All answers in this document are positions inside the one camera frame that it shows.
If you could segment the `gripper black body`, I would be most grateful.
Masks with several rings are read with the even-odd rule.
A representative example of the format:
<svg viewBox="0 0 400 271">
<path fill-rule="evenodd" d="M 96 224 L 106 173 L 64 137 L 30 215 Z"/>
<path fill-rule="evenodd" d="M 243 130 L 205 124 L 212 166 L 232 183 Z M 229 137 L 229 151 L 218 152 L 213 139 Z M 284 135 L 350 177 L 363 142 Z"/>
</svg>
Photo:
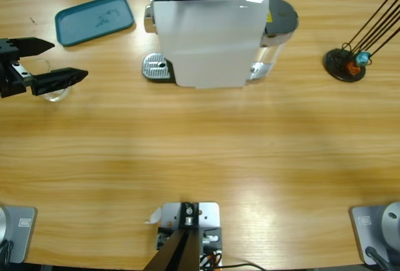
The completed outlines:
<svg viewBox="0 0 400 271">
<path fill-rule="evenodd" d="M 26 92 L 33 75 L 19 62 L 29 55 L 32 38 L 1 39 L 1 98 Z"/>
</svg>

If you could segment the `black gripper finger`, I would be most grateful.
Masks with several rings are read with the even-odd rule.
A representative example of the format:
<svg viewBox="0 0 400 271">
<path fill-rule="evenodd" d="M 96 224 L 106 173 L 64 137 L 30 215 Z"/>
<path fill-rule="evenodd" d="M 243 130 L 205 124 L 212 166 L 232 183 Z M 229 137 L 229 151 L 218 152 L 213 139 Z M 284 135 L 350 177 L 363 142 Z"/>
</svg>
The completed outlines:
<svg viewBox="0 0 400 271">
<path fill-rule="evenodd" d="M 63 90 L 81 82 L 87 75 L 88 71 L 71 67 L 35 75 L 31 81 L 31 92 L 34 96 L 40 96 Z"/>
<path fill-rule="evenodd" d="M 11 44 L 18 48 L 19 57 L 37 56 L 55 46 L 51 42 L 36 37 L 11 39 Z"/>
</svg>

